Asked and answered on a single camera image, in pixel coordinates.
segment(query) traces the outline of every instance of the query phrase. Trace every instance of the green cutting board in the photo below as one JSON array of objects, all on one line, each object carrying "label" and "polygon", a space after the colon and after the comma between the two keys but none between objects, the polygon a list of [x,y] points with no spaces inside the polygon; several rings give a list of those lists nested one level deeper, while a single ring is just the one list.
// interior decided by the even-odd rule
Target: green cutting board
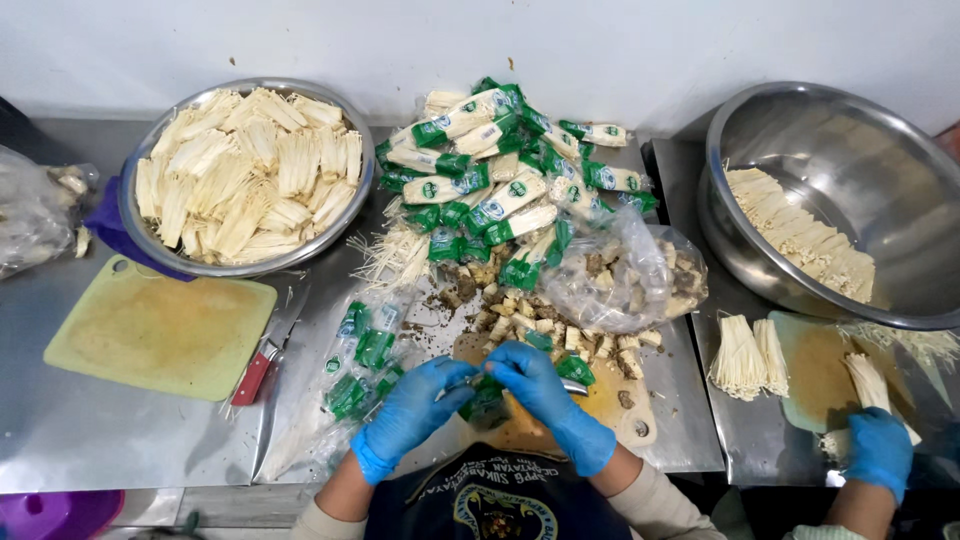
[{"label": "green cutting board", "polygon": [[269,285],[167,278],[107,261],[43,352],[65,370],[212,402],[229,397],[276,302]]}]

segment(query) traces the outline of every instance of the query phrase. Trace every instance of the stainless steel countertop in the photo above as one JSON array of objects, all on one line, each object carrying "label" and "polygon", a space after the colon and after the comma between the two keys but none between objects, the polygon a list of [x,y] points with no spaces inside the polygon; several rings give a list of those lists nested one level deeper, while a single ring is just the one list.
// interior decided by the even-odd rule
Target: stainless steel countertop
[{"label": "stainless steel countertop", "polygon": [[[40,119],[35,125],[102,180],[118,174],[150,122]],[[381,140],[389,129],[373,129]],[[613,164],[638,163],[635,146]],[[324,358],[333,329],[361,283],[348,273],[362,261],[345,245],[382,225],[390,194],[375,190],[331,249],[311,259],[313,286],[294,326],[278,373],[265,381],[267,399],[228,423],[220,404],[192,400],[67,372],[43,363],[43,350],[113,252],[99,240],[86,258],[64,255],[0,282],[0,493],[201,485],[243,485],[285,426]],[[283,284],[283,277],[270,277]],[[685,320],[662,329],[666,352],[643,366],[654,398],[658,440],[640,450],[666,472],[719,471],[723,460]],[[307,481],[308,470],[282,481]]]},{"label": "stainless steel countertop", "polygon": [[[742,314],[749,321],[766,317],[780,307],[742,285],[716,259],[700,231],[696,189],[704,168],[703,142],[654,139],[652,148],[659,170],[663,198],[670,224],[693,242],[704,255],[708,268],[709,297],[690,315],[703,372],[720,345],[717,314]],[[911,486],[957,486],[960,471],[956,459],[956,436],[960,411],[960,375],[941,370],[953,411],[936,395],[916,362],[898,352],[898,366],[907,386],[923,411],[917,427],[926,442],[917,449]],[[734,399],[708,383],[708,395],[720,444],[727,460],[727,479],[737,485],[832,485],[834,474],[817,448],[815,435],[789,424],[780,399],[758,396],[752,402]]]}]

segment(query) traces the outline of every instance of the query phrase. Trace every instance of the gloved hand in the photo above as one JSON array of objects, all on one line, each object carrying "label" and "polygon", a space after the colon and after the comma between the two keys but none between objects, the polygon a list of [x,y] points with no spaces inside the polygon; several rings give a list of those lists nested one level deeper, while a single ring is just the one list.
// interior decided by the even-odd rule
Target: gloved hand
[{"label": "gloved hand", "polygon": [[473,396],[473,388],[461,386],[438,400],[441,390],[477,373],[466,362],[438,356],[400,378],[376,418],[350,441],[368,484],[377,485],[392,473],[402,457]]},{"label": "gloved hand", "polygon": [[850,420],[850,468],[846,479],[889,488],[903,502],[913,464],[913,445],[903,423],[882,408],[869,406]]},{"label": "gloved hand", "polygon": [[482,367],[550,428],[578,475],[592,477],[607,466],[616,448],[616,435],[570,399],[544,352],[507,341],[487,356]]}]

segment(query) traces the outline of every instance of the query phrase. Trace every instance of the cutting board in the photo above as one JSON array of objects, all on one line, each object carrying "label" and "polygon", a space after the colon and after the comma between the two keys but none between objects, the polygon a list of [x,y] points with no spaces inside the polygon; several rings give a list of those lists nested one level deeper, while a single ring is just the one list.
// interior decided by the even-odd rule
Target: cutting board
[{"label": "cutting board", "polygon": [[[485,357],[482,348],[486,342],[485,333],[465,333],[454,342],[453,357],[480,365]],[[590,368],[596,382],[587,387],[589,396],[572,396],[573,401],[601,424],[612,429],[616,433],[616,440],[627,448],[652,444],[657,440],[657,423],[643,379],[624,380],[620,370],[614,368],[611,371],[604,365],[605,361],[598,360]],[[617,398],[619,391],[629,392],[633,407],[624,408],[620,404]],[[511,419],[496,430],[477,433],[477,440],[501,449],[531,452],[558,450],[557,442],[546,426],[527,412],[514,396],[507,393],[505,398]],[[643,436],[637,432],[638,422],[646,426]]]},{"label": "cutting board", "polygon": [[771,311],[789,376],[789,398],[783,414],[801,430],[826,433],[847,426],[847,416],[860,410],[850,372],[842,359],[846,353],[870,356],[887,380],[890,404],[907,418],[914,412],[913,398],[890,352],[862,340],[844,339],[834,321],[795,313]]},{"label": "cutting board", "polygon": [[244,280],[167,278],[107,261],[43,352],[65,370],[140,388],[227,398],[274,310],[276,290]]}]

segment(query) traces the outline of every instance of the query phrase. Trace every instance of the beige sleeve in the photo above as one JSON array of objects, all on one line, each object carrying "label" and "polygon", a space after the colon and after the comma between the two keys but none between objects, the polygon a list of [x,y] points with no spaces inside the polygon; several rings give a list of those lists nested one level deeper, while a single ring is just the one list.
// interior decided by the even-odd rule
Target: beige sleeve
[{"label": "beige sleeve", "polygon": [[293,540],[360,540],[367,520],[351,523],[326,515],[313,501],[307,505],[290,530]]},{"label": "beige sleeve", "polygon": [[724,540],[690,500],[648,463],[622,493],[608,499],[613,509],[645,539]]},{"label": "beige sleeve", "polygon": [[806,525],[797,526],[792,532],[788,532],[783,540],[867,540],[863,536],[847,530],[839,525],[821,525],[819,527],[809,527]]}]

